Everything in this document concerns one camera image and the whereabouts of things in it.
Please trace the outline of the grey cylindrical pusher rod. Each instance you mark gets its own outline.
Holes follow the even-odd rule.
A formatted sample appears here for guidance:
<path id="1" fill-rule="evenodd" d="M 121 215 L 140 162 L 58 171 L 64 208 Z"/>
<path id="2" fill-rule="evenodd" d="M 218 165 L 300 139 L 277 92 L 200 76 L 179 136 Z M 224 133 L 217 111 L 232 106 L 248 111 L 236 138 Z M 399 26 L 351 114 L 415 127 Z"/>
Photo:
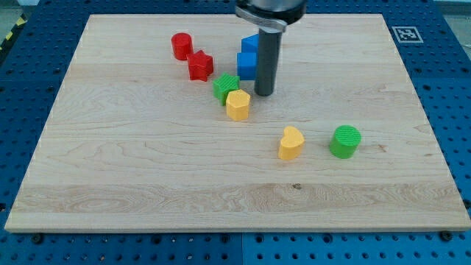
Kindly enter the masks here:
<path id="1" fill-rule="evenodd" d="M 259 96 L 270 96 L 275 90 L 281 32 L 258 31 L 257 66 L 254 90 Z"/>

